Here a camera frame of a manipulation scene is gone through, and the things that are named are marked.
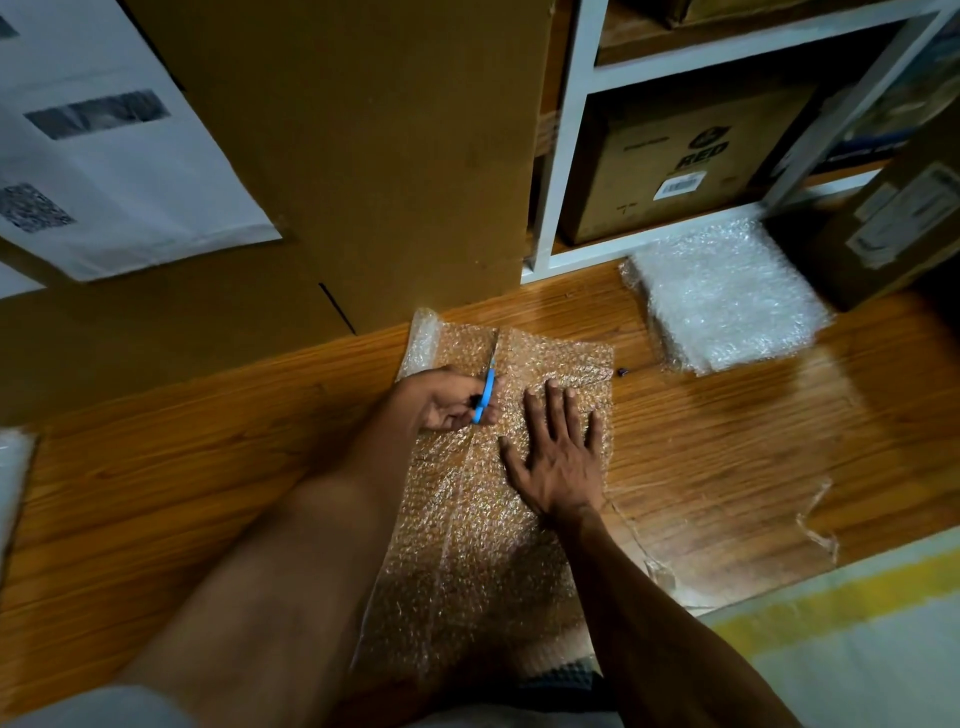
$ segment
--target yellow stripe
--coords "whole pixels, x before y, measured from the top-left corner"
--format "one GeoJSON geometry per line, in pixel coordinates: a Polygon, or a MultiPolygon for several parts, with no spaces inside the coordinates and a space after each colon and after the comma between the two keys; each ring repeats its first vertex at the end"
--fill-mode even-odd
{"type": "Polygon", "coordinates": [[[714,625],[744,657],[822,637],[960,589],[960,548],[714,625]]]}

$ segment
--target white shelf frame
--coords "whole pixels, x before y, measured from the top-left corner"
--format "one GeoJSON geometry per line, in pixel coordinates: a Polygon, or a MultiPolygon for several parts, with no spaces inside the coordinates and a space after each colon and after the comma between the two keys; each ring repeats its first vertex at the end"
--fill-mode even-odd
{"type": "Polygon", "coordinates": [[[596,65],[607,0],[580,0],[573,20],[573,42],[560,107],[557,144],[543,165],[540,199],[534,225],[536,249],[526,260],[520,281],[530,283],[587,268],[627,255],[634,248],[665,235],[694,231],[725,220],[760,219],[786,205],[807,203],[866,184],[875,173],[803,188],[804,180],[845,129],[866,111],[900,72],[960,9],[960,0],[885,0],[861,8],[832,12],[708,43],[691,45],[612,65],[596,65]],[[810,126],[791,150],[791,160],[761,202],[713,212],[612,240],[553,254],[564,204],[570,165],[580,134],[584,106],[591,93],[639,84],[696,68],[736,61],[821,38],[907,21],[860,82],[830,114],[810,126]]]}

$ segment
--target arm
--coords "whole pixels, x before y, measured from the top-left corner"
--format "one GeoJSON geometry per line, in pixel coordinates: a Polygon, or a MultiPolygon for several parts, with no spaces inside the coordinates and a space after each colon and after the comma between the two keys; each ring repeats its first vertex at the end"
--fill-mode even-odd
{"type": "Polygon", "coordinates": [[[650,581],[607,532],[597,512],[604,502],[597,413],[584,442],[576,393],[561,394],[550,381],[546,401],[544,415],[535,397],[525,397],[529,466],[507,441],[503,457],[520,495],[557,531],[624,724],[798,727],[750,664],[650,581]]]}
{"type": "MultiPolygon", "coordinates": [[[[456,429],[483,382],[434,370],[376,407],[340,465],[264,514],[120,675],[207,726],[300,726],[337,697],[418,431],[456,429]]],[[[495,407],[484,411],[494,422],[495,407]]]]}

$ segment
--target bubble wrap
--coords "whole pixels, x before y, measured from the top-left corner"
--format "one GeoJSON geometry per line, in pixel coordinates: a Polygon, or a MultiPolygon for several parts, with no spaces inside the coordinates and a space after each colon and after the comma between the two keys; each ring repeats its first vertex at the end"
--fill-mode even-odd
{"type": "Polygon", "coordinates": [[[512,328],[444,324],[423,311],[411,328],[401,372],[452,364],[483,376],[492,353],[500,422],[424,432],[417,441],[357,648],[358,672],[430,678],[466,663],[509,663],[522,674],[589,650],[564,553],[507,482],[497,438],[507,435],[521,454],[529,452],[523,391],[542,390],[554,377],[578,388],[585,426],[589,410],[603,414],[606,469],[613,349],[512,328]],[[430,336],[435,346],[424,344],[430,336]],[[435,355],[427,362],[423,353],[430,346],[435,355]]]}
{"type": "Polygon", "coordinates": [[[830,315],[760,223],[738,220],[644,245],[622,264],[668,363],[698,375],[786,356],[830,315]]]}

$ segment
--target person's left hand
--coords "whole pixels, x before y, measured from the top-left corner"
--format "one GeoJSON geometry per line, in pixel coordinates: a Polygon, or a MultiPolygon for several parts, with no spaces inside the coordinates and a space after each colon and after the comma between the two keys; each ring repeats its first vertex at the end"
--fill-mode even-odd
{"type": "MultiPolygon", "coordinates": [[[[443,367],[408,376],[398,386],[424,399],[421,427],[449,431],[470,424],[474,405],[483,395],[485,383],[485,379],[462,375],[453,367],[443,367]]],[[[480,425],[493,425],[499,419],[498,389],[497,382],[494,382],[490,404],[484,408],[480,425]]]]}

